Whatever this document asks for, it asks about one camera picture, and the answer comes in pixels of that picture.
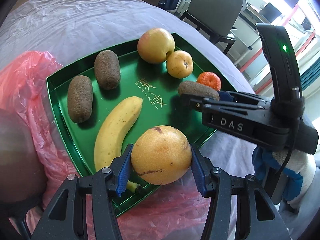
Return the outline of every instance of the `red-yellow apple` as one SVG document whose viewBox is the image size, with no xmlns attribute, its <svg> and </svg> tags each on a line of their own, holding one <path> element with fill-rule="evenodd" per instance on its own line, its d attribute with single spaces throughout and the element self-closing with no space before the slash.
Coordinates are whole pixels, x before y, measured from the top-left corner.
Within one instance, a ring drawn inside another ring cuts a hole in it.
<svg viewBox="0 0 320 240">
<path fill-rule="evenodd" d="M 170 54 L 165 64 L 168 73 L 175 78 L 185 78 L 193 72 L 191 55 L 183 50 Z"/>
<path fill-rule="evenodd" d="M 140 57 L 151 64 L 165 62 L 174 48 L 175 43 L 172 35 L 162 28 L 148 30 L 138 41 Z"/>
</svg>

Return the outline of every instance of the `banana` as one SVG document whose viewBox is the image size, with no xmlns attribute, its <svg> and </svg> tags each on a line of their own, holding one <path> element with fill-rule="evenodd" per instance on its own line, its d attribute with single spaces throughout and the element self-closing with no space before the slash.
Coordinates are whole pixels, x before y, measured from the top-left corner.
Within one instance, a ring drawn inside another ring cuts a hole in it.
<svg viewBox="0 0 320 240">
<path fill-rule="evenodd" d="M 97 171 L 109 167 L 114 158 L 121 156 L 124 137 L 139 117 L 141 108 L 142 98 L 128 97 L 106 117 L 94 145 L 94 166 Z M 127 189 L 135 193 L 139 186 L 128 182 Z"/>
</svg>

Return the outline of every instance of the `brown kiwi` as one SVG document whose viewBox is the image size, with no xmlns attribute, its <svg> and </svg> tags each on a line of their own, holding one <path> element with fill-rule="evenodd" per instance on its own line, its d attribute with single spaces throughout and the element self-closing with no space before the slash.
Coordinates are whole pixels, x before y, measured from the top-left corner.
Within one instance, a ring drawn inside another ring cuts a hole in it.
<svg viewBox="0 0 320 240">
<path fill-rule="evenodd" d="M 209 97 L 219 101 L 220 96 L 216 90 L 206 85 L 193 82 L 193 81 L 183 81 L 178 86 L 178 93 L 181 94 L 192 94 L 201 97 Z"/>
<path fill-rule="evenodd" d="M 94 74 L 99 86 L 103 89 L 116 88 L 120 83 L 120 65 L 117 54 L 111 50 L 100 52 L 94 62 Z"/>
<path fill-rule="evenodd" d="M 92 113 L 93 90 L 90 78 L 76 76 L 68 88 L 68 113 L 72 122 L 88 120 Z"/>
</svg>

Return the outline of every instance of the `red plastic bag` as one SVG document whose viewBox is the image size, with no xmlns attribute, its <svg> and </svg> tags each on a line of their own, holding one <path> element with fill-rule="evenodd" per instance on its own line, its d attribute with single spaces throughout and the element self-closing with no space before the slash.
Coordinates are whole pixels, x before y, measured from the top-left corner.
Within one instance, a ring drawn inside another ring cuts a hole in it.
<svg viewBox="0 0 320 240">
<path fill-rule="evenodd" d="M 48 177 L 43 195 L 45 208 L 68 174 L 76 173 L 67 152 L 52 139 L 42 98 L 46 77 L 62 65 L 48 52 L 21 54 L 0 72 L 0 108 L 17 112 L 29 126 L 40 162 Z M 191 171 L 178 181 L 159 190 L 118 218 L 124 240 L 160 240 L 170 232 L 204 224 L 209 200 L 198 193 Z M 40 215 L 31 210 L 27 222 L 33 232 Z M 87 197 L 89 239 L 94 239 L 91 197 Z"/>
</svg>

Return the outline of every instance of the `chinese characters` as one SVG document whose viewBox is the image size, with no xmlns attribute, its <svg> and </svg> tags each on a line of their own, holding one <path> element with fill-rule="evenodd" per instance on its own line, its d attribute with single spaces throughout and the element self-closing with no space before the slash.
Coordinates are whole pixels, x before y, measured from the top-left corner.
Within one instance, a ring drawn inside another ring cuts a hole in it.
<svg viewBox="0 0 320 240">
<path fill-rule="evenodd" d="M 138 88 L 141 89 L 141 91 L 146 95 L 149 102 L 155 106 L 156 109 L 162 108 L 162 106 L 165 106 L 165 104 L 162 101 L 161 95 L 156 95 L 153 91 L 156 89 L 156 87 L 152 86 L 145 78 L 142 78 L 138 80 L 138 82 L 135 83 Z"/>
</svg>

